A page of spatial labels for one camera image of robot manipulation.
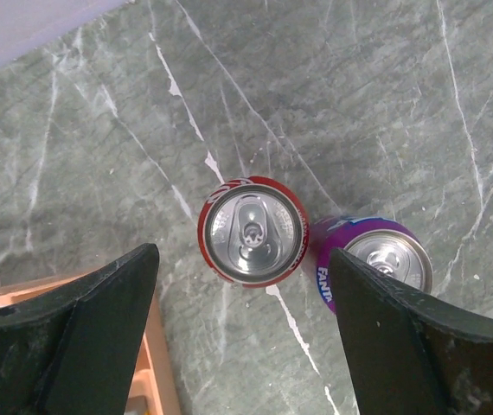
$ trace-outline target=purple soda can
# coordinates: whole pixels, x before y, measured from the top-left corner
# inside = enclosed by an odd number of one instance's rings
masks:
[[[328,274],[335,248],[344,249],[389,277],[431,292],[431,260],[417,238],[400,223],[380,217],[327,217],[310,228],[302,268],[316,281],[320,296],[333,313],[335,303]]]

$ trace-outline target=can rim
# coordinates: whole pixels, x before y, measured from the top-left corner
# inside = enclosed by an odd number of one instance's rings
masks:
[[[248,275],[240,271],[234,271],[232,266],[226,266],[225,262],[222,261],[221,258],[219,258],[215,254],[214,247],[213,244],[211,243],[209,235],[211,230],[210,226],[212,225],[215,216],[219,213],[221,208],[228,201],[233,199],[235,196],[240,196],[242,194],[248,194],[255,191],[259,191],[259,193],[264,193],[264,195],[270,196],[276,201],[279,201],[287,209],[289,215],[293,218],[293,222],[296,224],[296,226],[298,225],[302,226],[301,220],[299,218],[294,217],[296,208],[292,203],[292,201],[286,197],[286,195],[284,195],[282,192],[278,191],[274,187],[253,183],[253,184],[245,184],[244,186],[240,186],[237,188],[232,188],[228,192],[226,192],[226,196],[228,197],[225,198],[221,197],[218,201],[216,201],[206,216],[206,222],[204,223],[204,233],[203,233],[206,251],[210,256],[210,258],[212,259],[214,266],[217,267],[218,271],[225,274],[228,278],[232,279],[235,282],[238,282],[240,284],[248,284],[249,286],[252,286],[253,284],[265,284],[269,281],[273,281],[276,277],[264,276],[263,273],[262,275]],[[295,252],[298,252],[298,250],[301,249],[302,247],[301,239],[302,239],[301,234],[299,234],[298,240],[294,241],[291,251],[282,261],[283,264],[280,265],[276,270],[274,270],[271,273],[271,275],[279,277],[280,275],[282,275],[283,272],[287,271],[289,267],[287,263],[292,262],[292,260],[294,260],[294,257],[296,256]],[[246,278],[251,279],[252,282],[246,281],[245,280]]]
[[[285,268],[280,275],[268,281],[260,281],[260,282],[256,281],[253,283],[248,283],[230,277],[227,273],[225,273],[224,270],[222,270],[212,260],[208,250],[206,235],[207,235],[207,224],[208,224],[209,215],[211,214],[213,209],[219,206],[218,201],[220,201],[223,195],[227,194],[228,192],[238,187],[245,187],[245,186],[262,186],[265,188],[271,188],[273,190],[276,190],[278,194],[281,194],[290,203],[291,208],[294,209],[292,213],[298,214],[298,219],[301,225],[300,234],[299,234],[299,246],[296,249],[297,253],[296,255],[294,255],[291,264],[287,268]],[[213,198],[212,196],[216,195],[217,193],[221,193],[221,195],[219,197]],[[197,226],[197,238],[199,242],[199,247],[201,248],[202,256],[204,257],[208,266],[214,269],[219,277],[231,283],[241,284],[247,288],[267,287],[269,285],[276,284],[287,278],[289,275],[291,275],[298,268],[298,265],[300,264],[302,258],[306,254],[306,251],[308,249],[308,239],[309,239],[308,214],[306,213],[306,210],[304,209],[304,206],[302,205],[298,197],[289,188],[287,188],[285,185],[281,184],[280,182],[277,182],[269,177],[263,177],[263,176],[250,176],[248,178],[240,178],[230,182],[223,183],[218,189],[215,190],[213,194],[211,194],[207,202],[205,202],[204,206],[202,207],[201,213],[199,215],[198,226]]]
[[[425,293],[430,293],[432,291],[433,285],[433,269],[431,258],[429,258],[429,254],[426,252],[424,247],[420,244],[420,242],[411,237],[410,235],[406,235],[405,233],[393,230],[393,229],[375,229],[374,231],[365,232],[356,238],[352,239],[345,247],[344,250],[350,252],[350,248],[357,244],[358,242],[375,235],[376,233],[380,234],[388,234],[390,236],[394,236],[399,242],[404,244],[408,249],[411,249],[416,253],[419,262],[421,263],[421,270],[423,271],[422,282],[420,290]]]

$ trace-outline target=fanta logo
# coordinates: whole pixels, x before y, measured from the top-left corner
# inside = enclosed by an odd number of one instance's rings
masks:
[[[319,292],[322,294],[326,303],[330,303],[333,300],[333,294],[331,294],[331,287],[329,285],[328,270],[322,266],[317,268],[317,286]]]
[[[220,199],[225,193],[227,193],[232,188],[237,188],[245,184],[253,184],[253,181],[246,178],[230,180],[229,182],[222,184],[218,189],[216,189],[215,192],[208,197],[206,203],[208,205],[211,205],[212,203],[215,203],[218,199]]]

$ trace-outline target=white wall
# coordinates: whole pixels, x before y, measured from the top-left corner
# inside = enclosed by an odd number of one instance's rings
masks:
[[[0,0],[0,67],[125,0]]]

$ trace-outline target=wooden box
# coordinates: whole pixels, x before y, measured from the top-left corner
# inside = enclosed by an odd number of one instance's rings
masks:
[[[52,277],[1,287],[0,308],[36,297],[76,278],[78,277]],[[155,297],[150,305],[129,398],[130,405],[136,405],[141,400],[146,401],[149,415],[181,415],[160,309]]]

